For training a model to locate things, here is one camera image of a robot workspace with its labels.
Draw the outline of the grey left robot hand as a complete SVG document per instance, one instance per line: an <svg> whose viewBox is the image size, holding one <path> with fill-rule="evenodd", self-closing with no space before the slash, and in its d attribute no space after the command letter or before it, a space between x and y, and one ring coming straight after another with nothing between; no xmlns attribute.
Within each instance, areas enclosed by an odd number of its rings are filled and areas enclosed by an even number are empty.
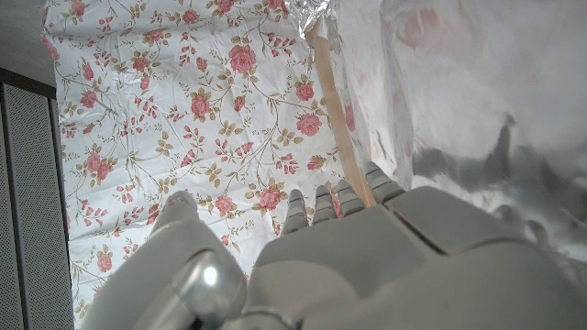
<svg viewBox="0 0 587 330"><path fill-rule="evenodd" d="M446 192L403 190L373 163L365 206L346 181L292 191L281 235L245 275L193 196L164 205L107 281L86 329L583 329L586 291L555 257Z"/></svg>

